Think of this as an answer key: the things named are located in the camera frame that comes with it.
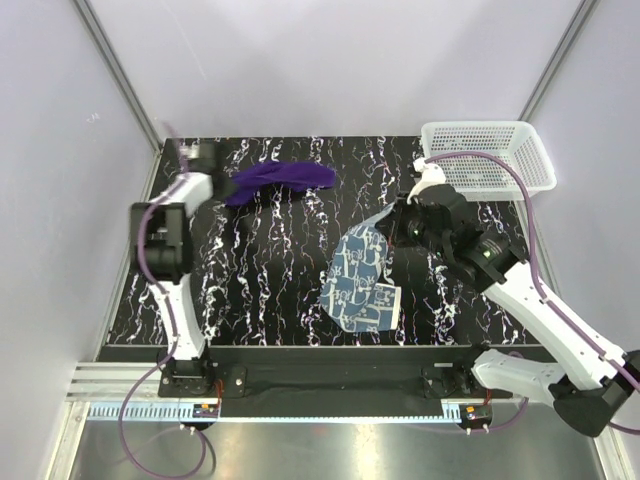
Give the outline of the purple towel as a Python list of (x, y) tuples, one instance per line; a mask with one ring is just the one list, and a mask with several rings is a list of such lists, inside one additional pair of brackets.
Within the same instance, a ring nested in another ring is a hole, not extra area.
[(281, 185), (295, 192), (328, 189), (335, 185), (333, 169), (313, 162), (269, 161), (236, 172), (231, 180), (236, 186), (225, 204), (240, 207), (249, 203), (263, 187)]

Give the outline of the blue white patterned towel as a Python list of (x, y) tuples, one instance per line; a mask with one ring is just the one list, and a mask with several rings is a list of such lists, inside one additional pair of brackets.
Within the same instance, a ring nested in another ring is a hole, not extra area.
[(347, 333), (386, 332), (398, 326), (402, 289), (380, 281), (389, 243), (376, 228), (379, 221), (392, 213), (393, 207), (389, 204), (350, 227), (330, 262), (319, 303)]

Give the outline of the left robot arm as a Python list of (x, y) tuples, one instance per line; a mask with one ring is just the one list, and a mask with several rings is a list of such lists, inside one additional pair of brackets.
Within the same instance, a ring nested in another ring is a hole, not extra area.
[(159, 308), (170, 357), (203, 355), (204, 335), (191, 295), (194, 246), (190, 220), (204, 203), (223, 202), (236, 186), (225, 173), (220, 143), (201, 140), (177, 148), (180, 172), (161, 193), (130, 207), (130, 265), (145, 276)]

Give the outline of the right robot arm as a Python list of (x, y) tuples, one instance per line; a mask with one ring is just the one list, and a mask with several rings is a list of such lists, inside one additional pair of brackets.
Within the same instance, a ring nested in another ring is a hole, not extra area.
[(474, 345), (452, 367), (463, 395), (485, 389), (526, 397), (595, 438), (638, 391), (638, 352), (620, 349), (587, 325), (540, 280), (533, 257), (482, 229), (452, 186), (399, 194), (377, 225), (394, 247), (430, 250), (462, 284), (516, 317), (553, 358), (543, 363)]

